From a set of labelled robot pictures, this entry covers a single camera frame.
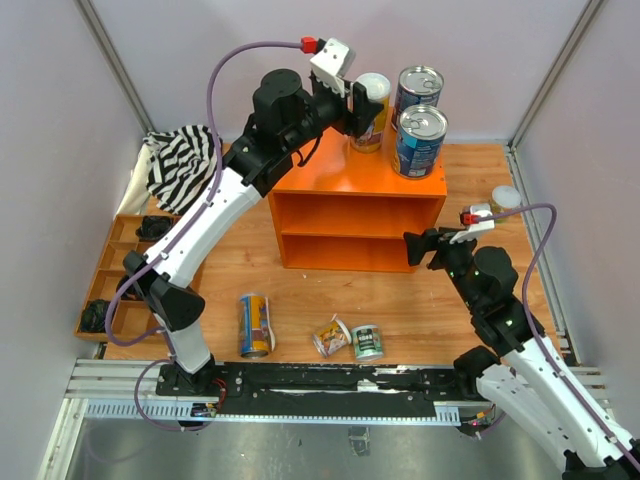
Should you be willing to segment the tall colourful can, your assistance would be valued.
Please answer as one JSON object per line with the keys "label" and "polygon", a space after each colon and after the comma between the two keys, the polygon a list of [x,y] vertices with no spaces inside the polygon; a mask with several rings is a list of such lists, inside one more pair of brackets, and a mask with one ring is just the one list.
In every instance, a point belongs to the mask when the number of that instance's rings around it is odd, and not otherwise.
{"label": "tall colourful can", "polygon": [[266,296],[250,293],[239,302],[239,355],[245,359],[263,358],[275,349],[270,306]]}

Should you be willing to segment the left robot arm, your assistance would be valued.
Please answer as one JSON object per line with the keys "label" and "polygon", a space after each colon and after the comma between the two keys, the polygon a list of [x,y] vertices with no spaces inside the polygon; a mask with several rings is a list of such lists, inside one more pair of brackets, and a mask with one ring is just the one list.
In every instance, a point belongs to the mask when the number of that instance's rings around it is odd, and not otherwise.
{"label": "left robot arm", "polygon": [[345,82],[343,92],[316,77],[311,84],[306,91],[299,74],[289,69],[266,74],[253,94],[254,111],[243,134],[223,156],[212,186],[152,249],[125,257],[136,293],[165,329],[173,352],[170,371],[181,393],[200,396],[214,383],[215,361],[200,325],[205,301],[191,287],[203,261],[294,167],[293,157],[303,146],[318,146],[329,128],[359,137],[383,109],[359,81]]}

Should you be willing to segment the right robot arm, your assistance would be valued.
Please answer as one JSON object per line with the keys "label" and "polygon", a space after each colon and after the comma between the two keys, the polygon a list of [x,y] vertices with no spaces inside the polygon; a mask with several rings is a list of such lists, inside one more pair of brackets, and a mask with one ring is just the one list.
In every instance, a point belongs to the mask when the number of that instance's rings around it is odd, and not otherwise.
{"label": "right robot arm", "polygon": [[408,262],[433,255],[471,315],[482,346],[454,363],[455,392],[494,403],[547,453],[565,479],[636,479],[639,441],[589,394],[514,294],[518,274],[501,247],[454,242],[455,229],[405,233]]}

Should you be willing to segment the dark blue food can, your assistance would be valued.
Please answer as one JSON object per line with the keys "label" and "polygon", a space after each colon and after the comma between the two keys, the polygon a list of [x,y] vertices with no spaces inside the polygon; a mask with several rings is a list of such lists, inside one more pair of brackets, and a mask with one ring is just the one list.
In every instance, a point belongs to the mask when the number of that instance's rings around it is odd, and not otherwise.
{"label": "dark blue food can", "polygon": [[404,68],[398,77],[391,125],[398,127],[401,114],[408,107],[423,104],[436,107],[444,86],[444,77],[432,67],[414,65]]}

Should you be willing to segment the blue soup can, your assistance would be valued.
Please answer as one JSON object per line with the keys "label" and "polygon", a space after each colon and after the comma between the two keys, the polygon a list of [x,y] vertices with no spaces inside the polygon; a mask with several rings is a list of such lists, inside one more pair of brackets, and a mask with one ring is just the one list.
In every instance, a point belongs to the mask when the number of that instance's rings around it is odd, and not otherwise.
{"label": "blue soup can", "polygon": [[448,130],[446,116],[436,107],[412,105],[399,116],[393,160],[395,171],[409,179],[429,176]]}

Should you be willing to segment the orange noodle cup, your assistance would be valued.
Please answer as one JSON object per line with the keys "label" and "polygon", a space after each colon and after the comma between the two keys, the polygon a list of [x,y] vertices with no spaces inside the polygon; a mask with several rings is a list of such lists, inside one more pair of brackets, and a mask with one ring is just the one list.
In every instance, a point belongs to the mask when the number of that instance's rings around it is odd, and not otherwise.
{"label": "orange noodle cup", "polygon": [[334,314],[328,323],[313,333],[312,342],[324,358],[329,358],[343,347],[350,345],[352,337],[344,322]]}

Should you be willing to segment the white lid yellow jar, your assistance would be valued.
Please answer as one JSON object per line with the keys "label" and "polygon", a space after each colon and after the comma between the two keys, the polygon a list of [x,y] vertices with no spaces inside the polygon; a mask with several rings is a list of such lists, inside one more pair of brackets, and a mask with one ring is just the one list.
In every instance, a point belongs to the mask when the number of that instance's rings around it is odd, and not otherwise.
{"label": "white lid yellow jar", "polygon": [[494,215],[516,209],[522,204],[522,196],[518,190],[509,185],[496,186],[489,202]]}

